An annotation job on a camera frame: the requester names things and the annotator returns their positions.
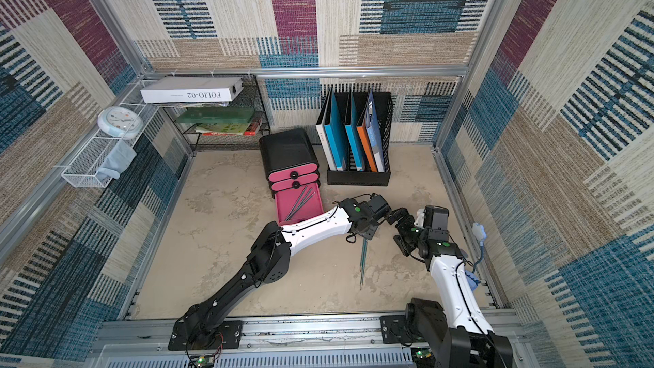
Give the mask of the green pencil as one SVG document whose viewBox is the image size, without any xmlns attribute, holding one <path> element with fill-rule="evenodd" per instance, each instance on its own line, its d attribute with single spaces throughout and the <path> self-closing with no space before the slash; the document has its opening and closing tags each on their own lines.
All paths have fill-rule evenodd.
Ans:
<svg viewBox="0 0 654 368">
<path fill-rule="evenodd" d="M 294 205 L 291 207 L 289 214 L 286 216 L 286 221 L 291 220 L 295 214 L 314 196 L 313 189 L 307 189 L 306 187 L 301 191 L 300 195 L 294 202 Z"/>
<path fill-rule="evenodd" d="M 298 204 L 298 206 L 296 206 L 296 208 L 293 211 L 290 212 L 287 219 L 288 220 L 292 219 L 296 215 L 296 213 L 298 213 L 298 211 L 303 209 L 307 205 L 307 203 L 312 200 L 313 196 L 314 196 L 314 193 L 311 193 L 311 194 L 308 194 L 308 196 L 304 197 L 303 200 Z"/>
<path fill-rule="evenodd" d="M 364 286 L 364 276 L 365 276 L 365 266 L 366 266 L 366 259 L 367 259 L 367 252 L 368 252 L 368 240 L 363 240 L 362 244 L 362 250 L 361 250 L 361 257 L 360 257 L 360 265 L 359 265 L 359 290 L 363 290 Z"/>
<path fill-rule="evenodd" d="M 307 186 L 303 187 L 303 190 L 300 192 L 300 194 L 296 198 L 296 201 L 294 202 L 293 206 L 291 206 L 291 209 L 290 209 L 289 213 L 286 215 L 286 218 L 284 218 L 285 221 L 289 221 L 287 219 L 287 217 L 289 216 L 290 212 L 293 211 L 296 208 L 296 206 L 298 206 L 298 204 L 303 200 L 303 198 L 307 194 L 306 190 L 307 190 Z"/>
</svg>

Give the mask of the pink top drawer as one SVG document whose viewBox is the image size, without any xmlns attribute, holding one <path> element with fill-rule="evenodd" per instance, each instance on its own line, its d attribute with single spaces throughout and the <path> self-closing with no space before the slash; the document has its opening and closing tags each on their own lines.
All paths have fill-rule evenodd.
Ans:
<svg viewBox="0 0 654 368">
<path fill-rule="evenodd" d="M 268 175 L 267 180 L 269 180 L 269 182 L 281 182 L 287 179 L 297 179 L 298 177 L 302 177 L 303 175 L 314 173 L 317 170 L 318 170 L 318 165 L 315 163 L 297 165 L 292 168 L 271 172 Z"/>
</svg>

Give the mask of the black drawer cabinet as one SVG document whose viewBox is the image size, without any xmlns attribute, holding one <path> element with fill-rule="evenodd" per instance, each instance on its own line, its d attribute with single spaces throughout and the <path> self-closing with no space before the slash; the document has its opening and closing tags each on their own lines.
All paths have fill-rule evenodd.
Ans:
<svg viewBox="0 0 654 368">
<path fill-rule="evenodd" d="M 313 146 L 304 129 L 290 129 L 262 136 L 259 146 L 266 178 L 277 170 L 308 163 L 318 165 Z"/>
</svg>

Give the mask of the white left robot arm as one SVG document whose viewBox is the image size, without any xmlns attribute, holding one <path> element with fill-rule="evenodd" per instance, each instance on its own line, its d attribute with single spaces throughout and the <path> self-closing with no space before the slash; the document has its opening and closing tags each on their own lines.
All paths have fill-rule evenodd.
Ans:
<svg viewBox="0 0 654 368">
<path fill-rule="evenodd" d="M 174 324 L 169 351 L 210 349 L 217 344 L 219 326 L 252 291 L 288 273 L 291 257 L 323 240 L 347 235 L 371 240 L 391 208 L 380 194 L 359 202 L 344 199 L 324 214 L 280 226 L 271 221 L 250 247 L 236 274 L 214 295 L 189 307 Z"/>
</svg>

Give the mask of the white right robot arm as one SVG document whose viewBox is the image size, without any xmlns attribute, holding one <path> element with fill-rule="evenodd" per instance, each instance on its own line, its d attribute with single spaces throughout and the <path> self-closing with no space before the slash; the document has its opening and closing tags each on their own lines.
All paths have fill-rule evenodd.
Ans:
<svg viewBox="0 0 654 368">
<path fill-rule="evenodd" d="M 514 351 L 486 320 L 468 283 L 465 255 L 450 240 L 449 211 L 426 206 L 418 215 L 405 208 L 386 215 L 393 237 L 406 257 L 424 263 L 440 293 L 440 302 L 413 298 L 405 309 L 409 335 L 424 340 L 436 367 L 512 367 Z"/>
</svg>

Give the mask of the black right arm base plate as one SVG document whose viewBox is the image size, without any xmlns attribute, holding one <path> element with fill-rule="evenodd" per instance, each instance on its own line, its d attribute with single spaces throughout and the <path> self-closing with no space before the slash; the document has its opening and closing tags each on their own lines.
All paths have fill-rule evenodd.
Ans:
<svg viewBox="0 0 654 368">
<path fill-rule="evenodd" d="M 414 335 L 407 325 L 405 315 L 382 315 L 379 322 L 384 344 L 400 344 L 405 347 L 413 344 Z"/>
</svg>

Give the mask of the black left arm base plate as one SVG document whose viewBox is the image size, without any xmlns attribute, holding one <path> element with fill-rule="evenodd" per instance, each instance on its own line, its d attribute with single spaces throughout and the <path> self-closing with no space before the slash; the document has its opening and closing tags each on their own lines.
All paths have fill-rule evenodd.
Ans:
<svg viewBox="0 0 654 368">
<path fill-rule="evenodd" d="M 167 349 L 168 351 L 237 349 L 240 345 L 243 325 L 243 320 L 225 320 L 216 329 L 205 329 L 177 320 Z"/>
</svg>

